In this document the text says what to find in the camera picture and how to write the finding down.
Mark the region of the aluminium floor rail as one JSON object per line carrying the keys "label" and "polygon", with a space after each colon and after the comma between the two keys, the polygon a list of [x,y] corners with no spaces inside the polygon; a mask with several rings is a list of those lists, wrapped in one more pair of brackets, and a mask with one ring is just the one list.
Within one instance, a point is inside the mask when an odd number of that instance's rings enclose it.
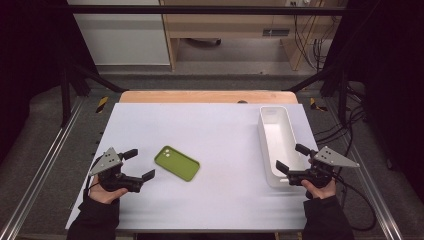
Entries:
{"label": "aluminium floor rail", "polygon": [[72,130],[85,98],[77,97],[65,124],[49,122],[53,106],[36,101],[6,162],[0,166],[0,240],[15,240]]}
{"label": "aluminium floor rail", "polygon": [[354,144],[355,134],[353,133],[353,126],[365,116],[363,108],[360,104],[356,103],[355,106],[351,107],[350,111],[340,110],[339,104],[334,99],[325,98],[324,101],[336,123],[342,126],[342,119],[344,119],[345,125],[348,127],[346,133],[340,137],[340,140],[346,147],[344,153],[350,156],[354,162],[360,164],[360,168],[357,169],[355,173],[367,200],[375,211],[376,220],[386,240],[403,240],[403,236],[381,195],[380,189],[370,175],[363,158]]}

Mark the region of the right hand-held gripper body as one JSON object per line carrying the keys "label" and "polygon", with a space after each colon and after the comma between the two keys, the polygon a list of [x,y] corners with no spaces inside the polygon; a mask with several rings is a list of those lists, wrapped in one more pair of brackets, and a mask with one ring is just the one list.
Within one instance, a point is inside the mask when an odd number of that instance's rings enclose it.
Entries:
{"label": "right hand-held gripper body", "polygon": [[312,150],[309,155],[311,166],[306,170],[290,170],[286,175],[289,184],[301,186],[302,180],[308,180],[317,188],[325,187],[334,177],[335,167],[359,168],[360,164],[325,146],[319,151]]}

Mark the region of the person's left hand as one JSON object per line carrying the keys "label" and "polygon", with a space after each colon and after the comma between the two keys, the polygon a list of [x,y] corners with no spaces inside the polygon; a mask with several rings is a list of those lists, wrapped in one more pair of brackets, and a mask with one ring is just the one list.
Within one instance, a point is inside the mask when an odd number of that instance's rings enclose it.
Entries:
{"label": "person's left hand", "polygon": [[88,196],[102,204],[111,204],[114,200],[119,199],[128,192],[126,188],[109,192],[106,191],[101,185],[98,176],[95,176],[90,187]]}

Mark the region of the green phone case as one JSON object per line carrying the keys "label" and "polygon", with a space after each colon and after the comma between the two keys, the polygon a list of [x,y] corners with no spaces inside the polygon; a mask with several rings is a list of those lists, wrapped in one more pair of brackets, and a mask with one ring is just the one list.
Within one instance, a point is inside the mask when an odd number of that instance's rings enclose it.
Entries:
{"label": "green phone case", "polygon": [[154,157],[154,162],[186,182],[190,182],[200,169],[197,160],[171,146],[164,146]]}

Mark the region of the black metal frame strut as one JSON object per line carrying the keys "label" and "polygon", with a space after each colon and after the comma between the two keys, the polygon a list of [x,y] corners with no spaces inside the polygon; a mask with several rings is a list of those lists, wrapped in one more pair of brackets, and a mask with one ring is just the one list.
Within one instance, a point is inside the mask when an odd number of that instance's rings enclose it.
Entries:
{"label": "black metal frame strut", "polygon": [[[68,79],[67,73],[69,71],[77,72],[78,74],[82,75],[83,78]],[[94,73],[77,64],[73,64],[73,65],[68,64],[66,67],[63,67],[60,72],[60,87],[61,87],[61,98],[62,98],[62,123],[61,123],[62,127],[65,127],[71,119],[69,85],[72,85],[74,87],[74,89],[76,90],[79,96],[87,96],[90,93],[91,88],[86,83],[85,78],[94,80],[98,84],[106,87],[107,89],[113,92],[116,92],[116,93],[125,92],[124,88],[121,88],[109,82],[108,80],[102,78],[97,73]]]}
{"label": "black metal frame strut", "polygon": [[347,103],[347,74],[343,64],[334,63],[322,71],[314,74],[306,80],[288,88],[288,91],[296,93],[305,87],[317,82],[323,81],[320,93],[323,97],[331,97],[338,92],[338,120],[343,126],[347,125],[346,103]]}

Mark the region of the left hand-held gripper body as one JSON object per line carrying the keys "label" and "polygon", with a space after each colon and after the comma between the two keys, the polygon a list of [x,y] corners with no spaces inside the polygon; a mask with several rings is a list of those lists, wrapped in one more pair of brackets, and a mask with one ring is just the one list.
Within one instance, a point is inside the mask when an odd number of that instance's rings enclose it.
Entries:
{"label": "left hand-held gripper body", "polygon": [[129,192],[139,193],[144,182],[142,178],[127,176],[121,172],[123,161],[113,147],[106,150],[93,163],[89,176],[98,176],[100,185],[109,192],[126,188]]}

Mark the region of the white table mat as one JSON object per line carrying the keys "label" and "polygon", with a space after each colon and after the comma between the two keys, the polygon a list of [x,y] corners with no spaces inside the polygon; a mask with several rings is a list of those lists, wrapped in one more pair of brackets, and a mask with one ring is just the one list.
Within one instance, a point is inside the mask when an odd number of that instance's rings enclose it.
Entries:
{"label": "white table mat", "polygon": [[[120,203],[121,231],[278,232],[305,225],[301,187],[266,181],[257,104],[134,104],[114,106],[100,152],[138,150],[123,172],[154,179]],[[199,161],[186,182],[157,166],[171,146]]]}

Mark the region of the black horizontal frame bar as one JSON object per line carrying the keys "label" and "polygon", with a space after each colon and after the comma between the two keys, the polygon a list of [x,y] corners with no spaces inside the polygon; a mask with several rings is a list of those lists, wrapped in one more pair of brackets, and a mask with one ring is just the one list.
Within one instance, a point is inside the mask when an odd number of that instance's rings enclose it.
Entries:
{"label": "black horizontal frame bar", "polygon": [[154,6],[154,5],[68,5],[75,14],[206,14],[206,15],[317,15],[343,16],[346,8],[254,7],[254,6]]}

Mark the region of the yellow black floor tape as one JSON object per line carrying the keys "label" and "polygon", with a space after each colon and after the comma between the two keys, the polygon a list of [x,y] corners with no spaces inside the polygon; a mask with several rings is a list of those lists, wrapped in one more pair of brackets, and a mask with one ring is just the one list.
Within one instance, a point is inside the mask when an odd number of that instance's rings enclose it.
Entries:
{"label": "yellow black floor tape", "polygon": [[107,96],[104,96],[104,97],[102,97],[100,99],[100,101],[98,103],[98,106],[96,108],[96,113],[101,113],[103,111],[103,109],[104,109],[107,101],[108,101],[108,97]]}
{"label": "yellow black floor tape", "polygon": [[318,106],[316,101],[315,101],[315,98],[310,98],[310,109],[311,110],[319,110],[319,111],[322,111],[322,112],[328,111],[327,107]]}

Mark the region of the white cabinet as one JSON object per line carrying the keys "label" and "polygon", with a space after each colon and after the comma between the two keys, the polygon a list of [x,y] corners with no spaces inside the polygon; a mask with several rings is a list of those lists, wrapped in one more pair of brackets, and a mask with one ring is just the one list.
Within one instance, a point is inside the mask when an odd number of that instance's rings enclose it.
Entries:
{"label": "white cabinet", "polygon": [[75,14],[98,66],[169,65],[160,14]]}

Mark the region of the light wooden desk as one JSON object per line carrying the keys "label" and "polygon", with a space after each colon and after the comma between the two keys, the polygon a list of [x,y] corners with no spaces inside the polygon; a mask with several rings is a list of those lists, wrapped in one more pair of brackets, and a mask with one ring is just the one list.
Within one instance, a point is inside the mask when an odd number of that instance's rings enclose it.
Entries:
{"label": "light wooden desk", "polygon": [[[162,6],[338,7],[338,0],[159,0]],[[339,16],[165,14],[166,36],[178,39],[278,39],[291,68],[300,69],[315,39],[334,37]]]}

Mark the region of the white plastic box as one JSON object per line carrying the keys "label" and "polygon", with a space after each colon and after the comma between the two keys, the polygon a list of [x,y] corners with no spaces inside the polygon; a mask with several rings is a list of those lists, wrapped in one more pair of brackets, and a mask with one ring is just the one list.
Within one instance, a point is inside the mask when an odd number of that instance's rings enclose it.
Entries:
{"label": "white plastic box", "polygon": [[276,168],[277,161],[290,170],[305,170],[307,160],[295,150],[297,135],[292,123],[304,126],[306,117],[299,104],[262,106],[259,109],[258,133],[267,183],[273,188],[289,186],[285,174]]}

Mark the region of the person's right hand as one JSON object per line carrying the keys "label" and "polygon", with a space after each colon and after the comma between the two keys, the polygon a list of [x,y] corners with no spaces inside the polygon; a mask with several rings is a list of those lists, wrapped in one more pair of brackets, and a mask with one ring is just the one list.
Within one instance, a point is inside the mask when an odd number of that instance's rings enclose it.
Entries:
{"label": "person's right hand", "polygon": [[326,199],[336,195],[336,182],[334,179],[322,188],[317,188],[308,180],[302,180],[301,184],[309,192],[310,199]]}

